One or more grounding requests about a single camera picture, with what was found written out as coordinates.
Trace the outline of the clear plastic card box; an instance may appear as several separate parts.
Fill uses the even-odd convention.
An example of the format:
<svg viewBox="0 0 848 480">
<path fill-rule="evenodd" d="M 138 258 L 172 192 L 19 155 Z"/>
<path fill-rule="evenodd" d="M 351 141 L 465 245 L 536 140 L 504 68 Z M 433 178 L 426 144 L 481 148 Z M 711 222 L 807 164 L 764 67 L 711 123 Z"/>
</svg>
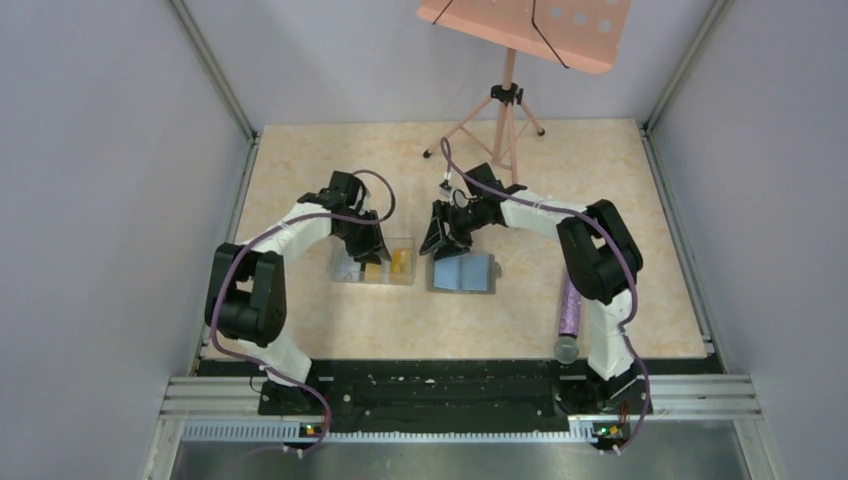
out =
<svg viewBox="0 0 848 480">
<path fill-rule="evenodd" d="M 414 283 L 416 277 L 415 240 L 412 237 L 395 237 L 385 240 L 392 258 L 395 249 L 411 249 L 414 254 L 414 269 L 411 275 L 393 275 L 390 272 L 391 259 L 382 263 L 358 263 L 346 252 L 341 240 L 333 241 L 333 251 L 328 266 L 328 272 L 332 282 L 354 283 L 369 285 L 397 285 L 407 286 Z"/>
</svg>

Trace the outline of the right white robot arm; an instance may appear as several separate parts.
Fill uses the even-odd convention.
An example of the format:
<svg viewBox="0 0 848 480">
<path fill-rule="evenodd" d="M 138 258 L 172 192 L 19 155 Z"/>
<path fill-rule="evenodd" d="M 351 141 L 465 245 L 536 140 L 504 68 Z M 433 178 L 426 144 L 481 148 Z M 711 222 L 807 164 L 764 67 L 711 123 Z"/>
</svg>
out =
<svg viewBox="0 0 848 480">
<path fill-rule="evenodd" d="M 469 252 L 473 232 L 489 225 L 524 229 L 559 242 L 569 285 L 588 308 L 587 380 L 573 405 L 612 412 L 635 383 L 634 355 L 621 329 L 632 313 L 632 287 L 644 265 L 617 207 L 601 199 L 582 207 L 545 198 L 519 184 L 504 186 L 488 164 L 466 174 L 458 189 L 444 179 L 443 197 L 419 250 L 436 260 Z"/>
</svg>

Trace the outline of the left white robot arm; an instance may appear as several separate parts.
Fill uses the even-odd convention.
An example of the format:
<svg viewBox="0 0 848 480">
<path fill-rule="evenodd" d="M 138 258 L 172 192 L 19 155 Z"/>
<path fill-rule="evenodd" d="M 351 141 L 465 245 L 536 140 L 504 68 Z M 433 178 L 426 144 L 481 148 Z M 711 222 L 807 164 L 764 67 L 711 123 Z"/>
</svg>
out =
<svg viewBox="0 0 848 480">
<path fill-rule="evenodd" d="M 257 365 L 272 406 L 330 415 L 312 361 L 284 330 L 286 269 L 315 243 L 335 237 L 355 262 L 391 258 L 381 230 L 386 215 L 370 208 L 367 170 L 335 171 L 327 187 L 305 193 L 291 210 L 244 244 L 223 243 L 213 255 L 205 306 L 209 338 L 220 352 Z"/>
</svg>

